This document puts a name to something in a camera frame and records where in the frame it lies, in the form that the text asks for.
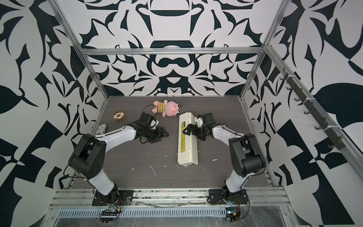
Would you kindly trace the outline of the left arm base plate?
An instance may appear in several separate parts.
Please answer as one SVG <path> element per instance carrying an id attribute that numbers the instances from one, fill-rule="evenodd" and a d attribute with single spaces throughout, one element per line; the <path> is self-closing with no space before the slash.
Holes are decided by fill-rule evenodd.
<path id="1" fill-rule="evenodd" d="M 133 190 L 113 190 L 109 195 L 102 195 L 99 191 L 94 190 L 92 206 L 128 206 L 133 200 L 133 193 Z"/>

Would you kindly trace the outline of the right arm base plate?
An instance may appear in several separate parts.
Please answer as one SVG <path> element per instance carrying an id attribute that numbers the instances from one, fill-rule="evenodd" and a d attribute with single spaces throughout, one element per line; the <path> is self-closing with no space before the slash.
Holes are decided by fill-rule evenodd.
<path id="1" fill-rule="evenodd" d="M 226 187 L 222 187 L 221 189 L 209 189 L 207 202 L 212 205 L 248 204 L 249 197 L 245 189 L 242 189 L 236 193 L 231 193 Z"/>

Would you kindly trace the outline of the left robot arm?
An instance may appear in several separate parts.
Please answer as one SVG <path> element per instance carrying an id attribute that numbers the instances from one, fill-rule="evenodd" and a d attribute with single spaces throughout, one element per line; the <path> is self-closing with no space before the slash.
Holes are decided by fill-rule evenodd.
<path id="1" fill-rule="evenodd" d="M 143 112 L 140 118 L 103 135 L 85 134 L 76 145 L 68 166 L 81 174 L 103 196 L 116 196 L 117 186 L 104 171 L 105 155 L 111 149 L 139 139 L 142 144 L 156 143 L 169 133 L 159 126 L 154 115 Z"/>

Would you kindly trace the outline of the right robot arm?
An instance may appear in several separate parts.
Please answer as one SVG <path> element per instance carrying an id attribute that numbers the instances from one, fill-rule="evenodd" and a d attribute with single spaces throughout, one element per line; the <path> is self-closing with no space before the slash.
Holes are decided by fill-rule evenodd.
<path id="1" fill-rule="evenodd" d="M 210 136 L 229 146 L 233 171 L 225 181 L 229 193 L 237 193 L 253 177 L 264 174 L 266 159 L 254 134 L 240 134 L 224 124 L 216 123 L 211 113 L 198 115 L 195 123 L 186 125 L 184 135 L 196 136 L 205 141 Z"/>

